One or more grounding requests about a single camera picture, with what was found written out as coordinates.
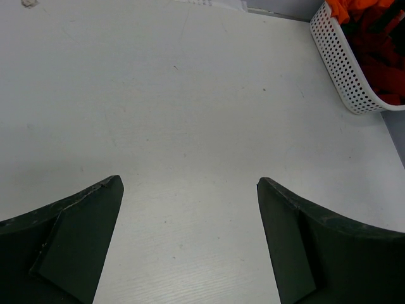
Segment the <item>orange t shirt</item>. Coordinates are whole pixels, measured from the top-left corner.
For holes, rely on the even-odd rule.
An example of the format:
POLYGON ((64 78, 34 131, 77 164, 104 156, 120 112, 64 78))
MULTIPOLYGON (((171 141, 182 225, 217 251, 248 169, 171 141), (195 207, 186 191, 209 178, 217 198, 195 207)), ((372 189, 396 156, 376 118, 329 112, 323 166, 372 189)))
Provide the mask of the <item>orange t shirt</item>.
POLYGON ((358 20, 364 10, 376 6, 377 8, 388 8, 394 0, 326 0, 331 9, 331 17, 337 19, 339 24, 348 23, 353 16, 358 20))

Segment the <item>small white paper scrap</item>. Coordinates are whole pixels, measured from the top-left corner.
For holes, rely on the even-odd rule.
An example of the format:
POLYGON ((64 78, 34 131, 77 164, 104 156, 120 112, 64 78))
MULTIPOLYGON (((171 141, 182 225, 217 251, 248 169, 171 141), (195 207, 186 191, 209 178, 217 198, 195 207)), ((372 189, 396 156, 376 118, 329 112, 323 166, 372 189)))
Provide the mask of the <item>small white paper scrap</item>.
POLYGON ((38 0, 21 0, 21 4, 25 8, 33 8, 38 5, 38 0))

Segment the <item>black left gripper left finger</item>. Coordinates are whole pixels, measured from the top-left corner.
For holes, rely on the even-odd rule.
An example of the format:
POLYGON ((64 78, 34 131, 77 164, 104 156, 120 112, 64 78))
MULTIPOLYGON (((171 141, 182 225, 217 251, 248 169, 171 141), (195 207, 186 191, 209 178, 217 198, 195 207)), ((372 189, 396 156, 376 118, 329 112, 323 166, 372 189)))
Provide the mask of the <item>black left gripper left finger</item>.
POLYGON ((123 193, 112 175, 1 221, 1 303, 92 303, 123 193))

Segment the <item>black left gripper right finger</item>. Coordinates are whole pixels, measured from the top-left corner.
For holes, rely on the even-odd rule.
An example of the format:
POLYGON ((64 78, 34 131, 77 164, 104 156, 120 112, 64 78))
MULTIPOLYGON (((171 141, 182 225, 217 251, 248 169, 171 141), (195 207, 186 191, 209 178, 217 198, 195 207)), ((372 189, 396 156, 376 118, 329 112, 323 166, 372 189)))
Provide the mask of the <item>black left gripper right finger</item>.
POLYGON ((404 234, 347 218, 271 178, 258 204, 282 303, 403 303, 404 234))

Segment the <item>white perforated plastic basket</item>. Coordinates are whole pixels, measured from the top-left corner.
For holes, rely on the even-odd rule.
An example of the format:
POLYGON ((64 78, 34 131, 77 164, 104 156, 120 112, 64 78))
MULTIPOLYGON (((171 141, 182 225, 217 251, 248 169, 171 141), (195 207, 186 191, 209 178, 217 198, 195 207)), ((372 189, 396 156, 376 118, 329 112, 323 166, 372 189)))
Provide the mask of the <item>white perforated plastic basket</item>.
POLYGON ((344 106, 356 115, 404 111, 380 99, 370 87, 328 3, 323 3, 309 26, 318 52, 344 106))

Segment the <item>red t shirt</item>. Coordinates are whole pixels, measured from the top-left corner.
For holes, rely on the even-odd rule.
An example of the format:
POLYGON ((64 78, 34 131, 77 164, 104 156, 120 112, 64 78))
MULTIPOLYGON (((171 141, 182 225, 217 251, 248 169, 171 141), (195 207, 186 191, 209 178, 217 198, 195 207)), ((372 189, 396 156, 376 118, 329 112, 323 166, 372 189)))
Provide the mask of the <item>red t shirt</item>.
POLYGON ((389 32, 399 24, 392 20, 381 32, 373 33, 369 26, 379 19, 385 8, 373 6, 358 19, 351 16, 342 26, 351 49, 375 94, 394 106, 404 104, 404 56, 396 50, 389 32))

